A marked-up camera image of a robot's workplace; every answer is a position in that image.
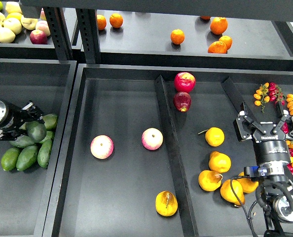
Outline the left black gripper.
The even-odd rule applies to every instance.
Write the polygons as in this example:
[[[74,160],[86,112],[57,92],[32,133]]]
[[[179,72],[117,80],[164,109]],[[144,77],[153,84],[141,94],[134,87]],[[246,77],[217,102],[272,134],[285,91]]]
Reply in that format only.
[[[25,122],[37,121],[44,123],[43,111],[29,101],[23,108],[0,100],[0,141],[15,141],[26,135],[20,127]]]

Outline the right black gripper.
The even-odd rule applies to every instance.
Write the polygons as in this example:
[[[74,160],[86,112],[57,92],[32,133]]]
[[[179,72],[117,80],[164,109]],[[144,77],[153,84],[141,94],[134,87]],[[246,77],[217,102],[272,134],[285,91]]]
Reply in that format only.
[[[249,116],[248,106],[242,102],[240,112],[233,122],[239,142],[252,139],[257,165],[274,161],[290,162],[286,139],[293,139],[293,116],[283,108],[281,101],[275,104],[275,110],[279,119],[277,124],[273,122],[258,123]],[[288,134],[282,131],[284,122],[288,124]]]

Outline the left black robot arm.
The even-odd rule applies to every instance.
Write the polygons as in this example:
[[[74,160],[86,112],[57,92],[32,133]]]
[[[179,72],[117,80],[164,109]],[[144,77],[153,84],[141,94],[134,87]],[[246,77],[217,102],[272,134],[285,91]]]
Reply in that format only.
[[[15,141],[22,136],[36,143],[46,137],[43,111],[32,101],[21,108],[0,99],[0,140]]]

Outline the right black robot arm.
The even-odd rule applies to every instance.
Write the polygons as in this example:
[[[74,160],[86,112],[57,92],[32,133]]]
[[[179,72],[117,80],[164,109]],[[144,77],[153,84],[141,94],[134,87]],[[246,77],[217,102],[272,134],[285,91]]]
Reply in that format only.
[[[277,122],[258,122],[245,102],[233,122],[239,141],[251,140],[256,165],[244,167],[242,178],[258,182],[256,200],[264,214],[266,237],[293,237],[293,181],[285,174],[290,163],[287,140],[293,141],[293,116],[275,106]]]

